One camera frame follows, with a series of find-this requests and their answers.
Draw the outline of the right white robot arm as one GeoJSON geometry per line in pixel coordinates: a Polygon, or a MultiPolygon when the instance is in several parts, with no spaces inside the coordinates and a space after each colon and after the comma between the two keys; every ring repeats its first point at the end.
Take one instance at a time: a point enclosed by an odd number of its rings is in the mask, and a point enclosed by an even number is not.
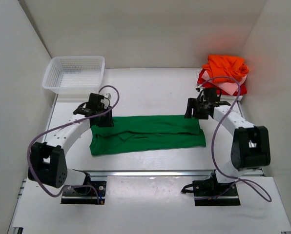
{"type": "Polygon", "coordinates": [[[221,101],[216,88],[198,88],[197,98],[189,98],[185,118],[207,120],[211,117],[218,122],[211,142],[211,156],[215,166],[215,179],[208,183],[213,195],[220,195],[226,183],[235,182],[250,170],[268,166],[271,162],[269,132],[265,126],[256,126],[233,111],[227,101],[221,101]],[[223,126],[233,136],[230,160],[219,167],[214,155],[217,131],[223,126]]]}

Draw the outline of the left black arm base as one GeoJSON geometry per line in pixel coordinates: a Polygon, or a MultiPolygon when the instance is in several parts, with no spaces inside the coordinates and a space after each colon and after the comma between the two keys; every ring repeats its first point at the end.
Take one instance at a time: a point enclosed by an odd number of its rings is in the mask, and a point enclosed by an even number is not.
{"type": "Polygon", "coordinates": [[[104,205],[107,191],[107,177],[85,172],[84,188],[66,188],[61,196],[61,204],[104,205]]]}

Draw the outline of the green t shirt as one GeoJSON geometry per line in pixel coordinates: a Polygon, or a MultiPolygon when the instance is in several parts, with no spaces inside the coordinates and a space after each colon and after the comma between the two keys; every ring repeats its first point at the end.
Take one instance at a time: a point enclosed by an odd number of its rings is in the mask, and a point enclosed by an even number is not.
{"type": "Polygon", "coordinates": [[[182,115],[114,117],[113,127],[91,127],[92,156],[206,147],[199,121],[182,115]]]}

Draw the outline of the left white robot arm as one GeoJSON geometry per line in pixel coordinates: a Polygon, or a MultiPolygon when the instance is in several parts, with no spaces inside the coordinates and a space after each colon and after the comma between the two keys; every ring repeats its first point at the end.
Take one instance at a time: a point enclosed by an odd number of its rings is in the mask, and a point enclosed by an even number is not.
{"type": "Polygon", "coordinates": [[[80,104],[68,121],[50,134],[46,142],[35,142],[30,151],[32,168],[42,184],[54,188],[73,187],[86,194],[91,190],[88,173],[67,168],[65,156],[72,145],[92,126],[112,127],[111,94],[89,95],[89,100],[80,104]]]}

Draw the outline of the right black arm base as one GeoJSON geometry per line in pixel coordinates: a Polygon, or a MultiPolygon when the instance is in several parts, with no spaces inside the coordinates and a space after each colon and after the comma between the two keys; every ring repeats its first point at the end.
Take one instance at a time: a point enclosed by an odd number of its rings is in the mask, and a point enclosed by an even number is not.
{"type": "Polygon", "coordinates": [[[238,191],[235,182],[219,183],[215,172],[203,180],[193,180],[185,185],[181,194],[193,194],[196,207],[210,206],[240,206],[238,191]]]}

